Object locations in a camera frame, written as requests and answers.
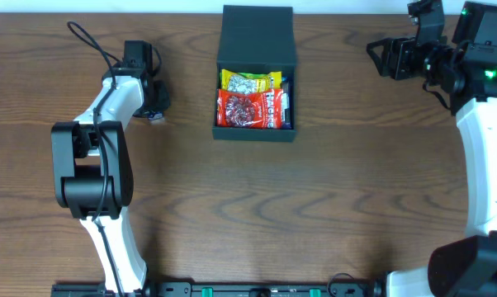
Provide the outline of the yellow Hacks candy bag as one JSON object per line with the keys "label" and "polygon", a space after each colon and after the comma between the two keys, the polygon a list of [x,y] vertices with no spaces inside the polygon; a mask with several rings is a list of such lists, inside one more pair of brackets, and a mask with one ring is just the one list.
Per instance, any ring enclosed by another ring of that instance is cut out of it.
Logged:
{"label": "yellow Hacks candy bag", "polygon": [[227,92],[251,94],[279,88],[282,83],[282,72],[255,74],[235,73],[227,69],[222,69],[220,80],[221,88]]}

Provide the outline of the blue Eclipse mint box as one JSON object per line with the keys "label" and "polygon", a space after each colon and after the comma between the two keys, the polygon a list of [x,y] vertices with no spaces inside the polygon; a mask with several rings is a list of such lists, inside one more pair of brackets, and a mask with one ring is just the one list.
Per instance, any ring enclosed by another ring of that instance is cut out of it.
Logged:
{"label": "blue Eclipse mint box", "polygon": [[164,121],[164,114],[163,112],[155,112],[155,113],[150,113],[148,115],[148,120],[150,123],[160,123]]}

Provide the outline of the red Hacks candy bag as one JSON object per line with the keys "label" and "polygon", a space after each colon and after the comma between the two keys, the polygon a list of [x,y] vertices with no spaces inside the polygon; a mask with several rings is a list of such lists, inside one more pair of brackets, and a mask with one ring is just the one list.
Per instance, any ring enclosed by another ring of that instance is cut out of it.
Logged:
{"label": "red Hacks candy bag", "polygon": [[221,127],[281,129],[282,89],[240,94],[219,89],[216,124]]}

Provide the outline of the dark green box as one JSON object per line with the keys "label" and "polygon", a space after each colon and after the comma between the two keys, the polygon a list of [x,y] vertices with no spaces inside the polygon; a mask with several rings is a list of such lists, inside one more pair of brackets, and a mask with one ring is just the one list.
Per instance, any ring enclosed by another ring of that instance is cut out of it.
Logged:
{"label": "dark green box", "polygon": [[296,42],[292,7],[223,7],[216,67],[236,73],[267,74],[280,71],[289,84],[289,129],[220,127],[212,123],[214,139],[285,142],[296,130]]}

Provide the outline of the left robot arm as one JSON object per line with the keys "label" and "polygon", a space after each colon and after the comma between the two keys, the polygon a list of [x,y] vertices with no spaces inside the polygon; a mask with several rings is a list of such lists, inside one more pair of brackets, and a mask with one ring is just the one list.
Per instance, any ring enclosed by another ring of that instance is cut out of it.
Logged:
{"label": "left robot arm", "polygon": [[155,80],[159,56],[146,41],[126,41],[122,61],[104,74],[90,107],[51,129],[56,200],[87,230],[105,273],[99,286],[55,286],[54,295],[155,294],[130,224],[134,177],[125,129],[134,117],[163,118],[170,106],[164,83]]}

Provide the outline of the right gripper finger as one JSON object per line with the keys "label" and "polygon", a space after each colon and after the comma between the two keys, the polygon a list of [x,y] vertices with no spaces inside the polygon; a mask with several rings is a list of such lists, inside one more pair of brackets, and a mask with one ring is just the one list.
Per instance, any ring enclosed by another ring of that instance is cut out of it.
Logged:
{"label": "right gripper finger", "polygon": [[382,39],[367,44],[367,52],[369,54],[374,52],[374,49],[381,48],[382,50],[389,49],[391,46],[391,39]]}
{"label": "right gripper finger", "polygon": [[375,64],[376,70],[380,76],[387,77],[390,75],[390,69],[386,65],[386,61],[383,59],[382,55],[376,54],[373,49],[367,49],[367,54]]}

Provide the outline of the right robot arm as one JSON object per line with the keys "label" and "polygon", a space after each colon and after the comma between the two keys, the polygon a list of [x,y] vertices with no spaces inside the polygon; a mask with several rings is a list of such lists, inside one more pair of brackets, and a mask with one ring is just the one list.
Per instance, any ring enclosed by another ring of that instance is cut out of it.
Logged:
{"label": "right robot arm", "polygon": [[497,296],[497,5],[465,2],[452,38],[441,0],[414,1],[411,37],[367,45],[378,73],[424,79],[455,118],[466,160],[468,215],[463,239],[439,247],[428,264],[392,271],[371,296]]}

